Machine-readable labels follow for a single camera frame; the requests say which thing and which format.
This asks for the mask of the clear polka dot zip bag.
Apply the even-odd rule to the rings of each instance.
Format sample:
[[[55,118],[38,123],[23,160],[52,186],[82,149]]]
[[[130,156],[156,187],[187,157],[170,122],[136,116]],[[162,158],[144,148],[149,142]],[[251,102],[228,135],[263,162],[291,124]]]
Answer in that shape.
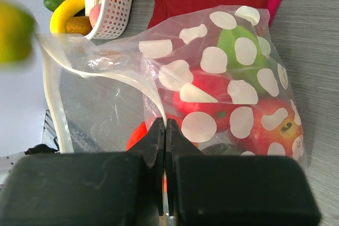
[[[40,34],[44,91],[62,153],[74,153],[70,123],[104,151],[126,151],[135,128],[145,122],[149,130],[166,113],[180,116],[173,93],[193,81],[201,69],[230,79],[227,92],[237,107],[230,128],[217,132],[207,113],[182,117],[181,132],[207,155],[255,155],[234,144],[229,134],[246,138],[253,127],[252,106],[260,99],[256,90],[227,72],[227,55],[217,47],[222,29],[241,25],[258,36],[270,70],[258,72],[268,92],[295,102],[286,68],[270,39],[270,14],[249,6],[218,6],[170,17],[129,38],[97,44],[82,35]]]

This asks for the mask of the white perforated fruit basket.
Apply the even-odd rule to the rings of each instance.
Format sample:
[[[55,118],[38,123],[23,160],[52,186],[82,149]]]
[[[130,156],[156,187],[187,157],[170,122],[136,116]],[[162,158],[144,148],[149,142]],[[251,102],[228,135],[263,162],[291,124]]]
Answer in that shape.
[[[85,0],[85,14],[101,4],[96,24],[86,36],[89,40],[113,40],[122,35],[127,27],[132,0]]]

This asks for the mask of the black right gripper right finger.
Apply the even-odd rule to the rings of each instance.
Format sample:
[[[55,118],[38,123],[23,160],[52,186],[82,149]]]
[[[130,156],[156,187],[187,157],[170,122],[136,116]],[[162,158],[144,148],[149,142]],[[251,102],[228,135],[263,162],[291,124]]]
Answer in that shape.
[[[321,212],[295,160],[205,155],[173,119],[165,137],[168,209],[176,225],[319,225]]]

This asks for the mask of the yellow green mango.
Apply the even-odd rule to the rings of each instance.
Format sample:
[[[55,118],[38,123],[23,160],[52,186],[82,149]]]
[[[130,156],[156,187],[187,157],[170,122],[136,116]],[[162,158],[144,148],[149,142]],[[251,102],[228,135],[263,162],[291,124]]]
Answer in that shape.
[[[1,64],[27,60],[34,34],[34,16],[16,2],[1,0]]]

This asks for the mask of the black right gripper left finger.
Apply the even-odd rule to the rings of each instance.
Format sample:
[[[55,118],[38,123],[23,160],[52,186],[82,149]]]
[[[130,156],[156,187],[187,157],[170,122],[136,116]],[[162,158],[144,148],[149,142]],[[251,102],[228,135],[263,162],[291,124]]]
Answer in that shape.
[[[23,157],[1,190],[1,225],[159,225],[165,127],[126,152]]]

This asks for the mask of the pink peach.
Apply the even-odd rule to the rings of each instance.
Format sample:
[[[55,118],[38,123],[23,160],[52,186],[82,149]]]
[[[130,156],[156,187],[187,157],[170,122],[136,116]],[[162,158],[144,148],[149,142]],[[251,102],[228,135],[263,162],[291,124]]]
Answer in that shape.
[[[92,27],[94,27],[97,23],[97,20],[100,14],[100,9],[101,9],[101,4],[97,4],[90,11],[89,19],[90,19],[90,24]]]

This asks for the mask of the small yellow banana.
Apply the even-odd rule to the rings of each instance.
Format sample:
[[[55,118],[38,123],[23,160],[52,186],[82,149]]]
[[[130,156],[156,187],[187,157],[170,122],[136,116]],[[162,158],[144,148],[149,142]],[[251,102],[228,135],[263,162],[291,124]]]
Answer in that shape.
[[[66,22],[85,8],[85,0],[65,0],[53,12],[50,20],[51,33],[66,33]]]

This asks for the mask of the red apple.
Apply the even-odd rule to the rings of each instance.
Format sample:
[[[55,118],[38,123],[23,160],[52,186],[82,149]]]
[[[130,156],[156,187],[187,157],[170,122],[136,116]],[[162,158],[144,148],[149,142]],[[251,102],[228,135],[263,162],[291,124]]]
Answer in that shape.
[[[246,138],[231,141],[255,155],[282,155],[300,160],[305,155],[301,118],[292,99],[266,97],[252,106],[254,123]]]

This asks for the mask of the green lime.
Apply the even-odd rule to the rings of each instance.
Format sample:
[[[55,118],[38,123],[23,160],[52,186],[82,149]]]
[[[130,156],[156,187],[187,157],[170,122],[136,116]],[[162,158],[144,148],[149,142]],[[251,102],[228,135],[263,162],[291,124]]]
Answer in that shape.
[[[231,30],[222,29],[217,47],[226,53],[227,72],[234,80],[250,84],[260,97],[278,96],[278,88],[268,92],[258,81],[258,72],[271,68],[269,59],[262,53],[257,35],[241,25]]]

